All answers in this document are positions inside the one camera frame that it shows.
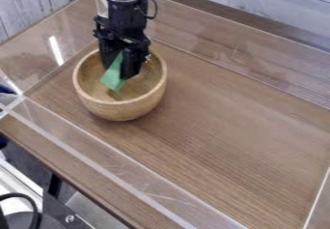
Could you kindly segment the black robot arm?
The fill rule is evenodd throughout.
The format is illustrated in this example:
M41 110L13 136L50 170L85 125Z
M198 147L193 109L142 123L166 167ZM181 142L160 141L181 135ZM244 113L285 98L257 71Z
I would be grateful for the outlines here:
M130 79L140 72L149 55L150 40L144 34L148 19L148 0L105 0L108 16L93 18L102 66L109 68L122 54L118 77Z

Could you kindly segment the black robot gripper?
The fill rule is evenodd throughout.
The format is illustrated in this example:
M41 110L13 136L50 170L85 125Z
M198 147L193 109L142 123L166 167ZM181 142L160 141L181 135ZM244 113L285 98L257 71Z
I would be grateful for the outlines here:
M148 0L102 0L105 13L94 18L93 36L97 38L98 54L104 69L108 69L122 50L120 78L130 79L140 72L149 54L150 41L144 34L148 15Z

